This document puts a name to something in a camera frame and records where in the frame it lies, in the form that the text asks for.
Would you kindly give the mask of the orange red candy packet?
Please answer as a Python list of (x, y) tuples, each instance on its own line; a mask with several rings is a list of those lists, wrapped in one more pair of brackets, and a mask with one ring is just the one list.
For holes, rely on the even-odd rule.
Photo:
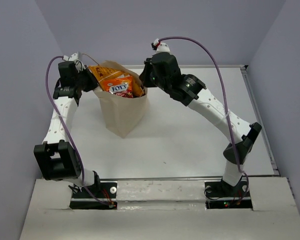
[(124, 98), (133, 98), (133, 78), (131, 76), (103, 80), (103, 90)]

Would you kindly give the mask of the orange snack bar packet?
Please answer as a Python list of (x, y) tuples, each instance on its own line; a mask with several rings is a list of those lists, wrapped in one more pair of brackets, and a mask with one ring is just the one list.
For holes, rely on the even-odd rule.
[(142, 97), (145, 95), (145, 90), (142, 86), (137, 83), (137, 78), (133, 76), (132, 73), (127, 72), (126, 70), (118, 70), (110, 67), (104, 66), (89, 66), (89, 70), (93, 73), (96, 77), (101, 89), (104, 91), (101, 83), (103, 80), (110, 80), (116, 78), (124, 78), (124, 77), (132, 77), (132, 94), (133, 98)]

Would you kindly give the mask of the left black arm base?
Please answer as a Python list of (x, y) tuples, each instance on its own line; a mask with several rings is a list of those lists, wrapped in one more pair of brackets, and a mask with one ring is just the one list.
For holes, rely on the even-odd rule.
[(88, 186), (88, 190), (75, 184), (68, 186), (71, 190), (69, 207), (72, 210), (116, 210), (117, 181), (101, 181), (100, 190), (94, 186)]

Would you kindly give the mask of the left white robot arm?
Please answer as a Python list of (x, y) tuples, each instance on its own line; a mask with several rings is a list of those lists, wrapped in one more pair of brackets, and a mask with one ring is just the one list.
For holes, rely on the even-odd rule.
[(47, 94), (53, 107), (49, 128), (33, 153), (45, 180), (70, 182), (94, 198), (101, 191), (100, 178), (83, 167), (70, 131), (82, 93), (94, 90), (98, 82), (80, 60), (63, 60), (58, 71), (53, 93)]

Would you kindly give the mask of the beige paper bag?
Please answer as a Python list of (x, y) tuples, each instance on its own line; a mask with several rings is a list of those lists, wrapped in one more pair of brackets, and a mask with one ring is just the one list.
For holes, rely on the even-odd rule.
[[(115, 61), (106, 60), (101, 64), (89, 65), (113, 68), (132, 73), (137, 83), (142, 86), (139, 75)], [(145, 94), (141, 97), (126, 98), (103, 91), (101, 86), (93, 92), (98, 97), (106, 128), (121, 138), (125, 138), (145, 115), (149, 100), (148, 90), (143, 87)]]

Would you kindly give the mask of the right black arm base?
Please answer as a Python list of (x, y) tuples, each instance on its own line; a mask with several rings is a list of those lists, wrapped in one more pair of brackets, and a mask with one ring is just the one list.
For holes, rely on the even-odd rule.
[(208, 210), (253, 209), (247, 182), (241, 180), (235, 188), (223, 189), (221, 181), (204, 183), (205, 207)]

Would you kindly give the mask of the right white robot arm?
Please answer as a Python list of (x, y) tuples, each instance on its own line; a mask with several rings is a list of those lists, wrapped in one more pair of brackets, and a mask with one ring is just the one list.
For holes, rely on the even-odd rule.
[(197, 112), (213, 124), (229, 140), (223, 151), (226, 159), (225, 171), (216, 190), (225, 196), (232, 196), (239, 189), (243, 168), (262, 126), (258, 122), (249, 123), (220, 102), (193, 74), (184, 74), (177, 59), (168, 52), (160, 52), (144, 61), (144, 69), (139, 76), (146, 88), (160, 88), (173, 100)]

